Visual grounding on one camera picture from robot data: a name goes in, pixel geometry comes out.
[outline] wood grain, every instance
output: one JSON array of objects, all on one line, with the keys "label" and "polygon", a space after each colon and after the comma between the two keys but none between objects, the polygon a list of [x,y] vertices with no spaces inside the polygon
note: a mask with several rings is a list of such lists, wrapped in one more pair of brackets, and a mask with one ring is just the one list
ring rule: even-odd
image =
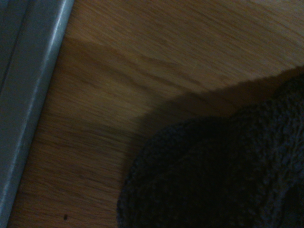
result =
[{"label": "wood grain", "polygon": [[304,72],[299,0],[76,0],[9,228],[116,227],[145,141]]}]

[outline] dark cloth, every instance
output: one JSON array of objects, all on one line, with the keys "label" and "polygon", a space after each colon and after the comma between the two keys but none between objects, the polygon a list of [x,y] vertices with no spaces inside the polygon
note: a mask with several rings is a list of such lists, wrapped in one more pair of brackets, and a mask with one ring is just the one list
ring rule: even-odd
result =
[{"label": "dark cloth", "polygon": [[304,75],[229,118],[166,127],[139,152],[119,228],[303,228]]}]

